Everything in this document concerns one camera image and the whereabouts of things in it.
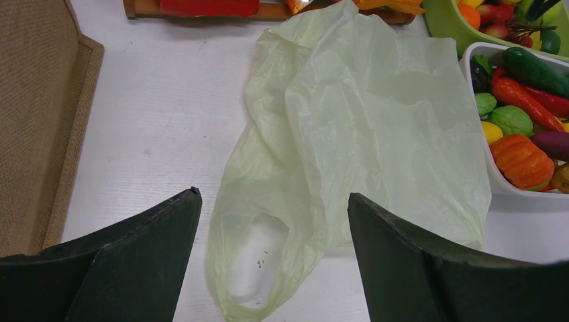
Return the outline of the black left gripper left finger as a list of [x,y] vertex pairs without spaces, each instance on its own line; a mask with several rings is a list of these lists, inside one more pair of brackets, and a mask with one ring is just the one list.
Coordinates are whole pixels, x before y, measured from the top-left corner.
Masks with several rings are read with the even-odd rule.
[[199,224],[193,187],[33,256],[1,259],[2,321],[172,321]]

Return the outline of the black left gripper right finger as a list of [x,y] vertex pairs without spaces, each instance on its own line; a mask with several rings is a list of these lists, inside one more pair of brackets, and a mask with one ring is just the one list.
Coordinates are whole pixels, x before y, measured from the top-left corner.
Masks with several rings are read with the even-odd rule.
[[457,244],[360,193],[348,218],[371,321],[567,321],[568,263]]

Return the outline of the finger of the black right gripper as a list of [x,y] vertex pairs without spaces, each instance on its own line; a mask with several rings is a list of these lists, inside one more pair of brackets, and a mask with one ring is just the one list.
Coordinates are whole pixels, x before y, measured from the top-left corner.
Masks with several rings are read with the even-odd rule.
[[553,23],[562,10],[560,0],[525,1],[525,22]]

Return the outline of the pale green plastic grocery bag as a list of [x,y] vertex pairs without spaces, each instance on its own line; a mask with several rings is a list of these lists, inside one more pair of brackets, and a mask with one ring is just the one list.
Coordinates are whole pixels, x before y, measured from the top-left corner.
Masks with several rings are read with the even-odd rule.
[[[207,284],[226,321],[286,303],[326,249],[351,243],[348,198],[479,250],[491,200],[486,142],[449,38],[401,36],[351,1],[258,38],[250,116],[209,224]],[[259,215],[288,229],[263,307],[235,302],[229,268]]]

